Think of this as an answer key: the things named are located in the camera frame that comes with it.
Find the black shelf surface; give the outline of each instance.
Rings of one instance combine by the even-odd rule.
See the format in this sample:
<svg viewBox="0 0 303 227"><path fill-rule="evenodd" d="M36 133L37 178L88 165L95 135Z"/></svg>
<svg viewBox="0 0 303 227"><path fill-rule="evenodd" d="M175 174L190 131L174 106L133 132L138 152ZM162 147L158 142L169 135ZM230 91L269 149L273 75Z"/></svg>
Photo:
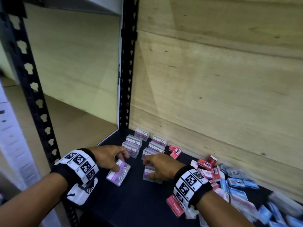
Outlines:
<svg viewBox="0 0 303 227"><path fill-rule="evenodd" d="M122 145L126 136L134 131L126 129L116 131L105 140L102 145ZM100 169L97 178L98 183L82 209L88 211L97 220L108 221L115 227L124 226L199 226L199 218L186 219L184 214L177 218L166 203L166 199L173 193L173 183L163 182L162 185L144 181L142 164L142 152L147 147L148 141L143 142L138 157L129 158L126 162L131 165L127 177L120 187L106 180L109 170ZM181 153L178 160L184 164L190 164L191 160L197 160L185 153ZM266 205L270 190L260 187L260 190L244 189L248 200L258 209L261 204Z"/></svg>

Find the right hand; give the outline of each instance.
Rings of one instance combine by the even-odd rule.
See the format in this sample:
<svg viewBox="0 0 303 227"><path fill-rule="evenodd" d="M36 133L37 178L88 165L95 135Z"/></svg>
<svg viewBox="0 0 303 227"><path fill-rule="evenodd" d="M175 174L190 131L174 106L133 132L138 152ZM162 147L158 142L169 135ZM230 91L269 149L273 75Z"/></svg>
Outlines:
<svg viewBox="0 0 303 227"><path fill-rule="evenodd" d="M173 159L166 154L148 155L143 164L153 164L156 168L155 172L149 174L150 179L169 180L174 179L176 173L185 166L185 164Z"/></svg>

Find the hand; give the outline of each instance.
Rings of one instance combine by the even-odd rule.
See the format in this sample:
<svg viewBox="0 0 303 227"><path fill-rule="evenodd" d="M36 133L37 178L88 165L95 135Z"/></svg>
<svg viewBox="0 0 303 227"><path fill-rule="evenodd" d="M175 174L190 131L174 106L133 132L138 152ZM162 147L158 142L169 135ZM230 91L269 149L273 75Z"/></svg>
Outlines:
<svg viewBox="0 0 303 227"><path fill-rule="evenodd" d="M124 161L124 157L129 158L129 154L124 146L93 146L88 149L93 152L96 164L99 167L111 169L113 172L120 170L120 167L116 164L115 156L121 161Z"/></svg>
<svg viewBox="0 0 303 227"><path fill-rule="evenodd" d="M174 179L176 173L185 166L183 163L163 153L146 156L143 164L149 163L152 163L156 168L155 172L149 174L149 178L161 180Z"/></svg>

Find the forearm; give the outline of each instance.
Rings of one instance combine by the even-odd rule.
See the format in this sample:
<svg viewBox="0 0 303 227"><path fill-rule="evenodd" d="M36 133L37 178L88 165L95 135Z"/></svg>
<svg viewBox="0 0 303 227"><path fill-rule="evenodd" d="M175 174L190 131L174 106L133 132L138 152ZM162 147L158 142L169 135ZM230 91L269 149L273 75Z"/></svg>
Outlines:
<svg viewBox="0 0 303 227"><path fill-rule="evenodd" d="M57 173L45 176L0 206L1 226L38 226L67 186L66 180Z"/></svg>
<svg viewBox="0 0 303 227"><path fill-rule="evenodd" d="M200 199L197 209L210 227L254 226L244 215L214 191L207 192Z"/></svg>

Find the beige wall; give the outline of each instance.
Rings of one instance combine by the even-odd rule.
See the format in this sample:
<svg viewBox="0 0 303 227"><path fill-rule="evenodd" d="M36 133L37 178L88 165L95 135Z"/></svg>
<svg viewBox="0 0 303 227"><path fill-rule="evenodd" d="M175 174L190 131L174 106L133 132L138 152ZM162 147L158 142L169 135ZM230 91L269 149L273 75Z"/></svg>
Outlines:
<svg viewBox="0 0 303 227"><path fill-rule="evenodd" d="M301 0L140 0L130 125L303 197Z"/></svg>
<svg viewBox="0 0 303 227"><path fill-rule="evenodd" d="M29 4L26 11L43 92L116 124L119 17Z"/></svg>

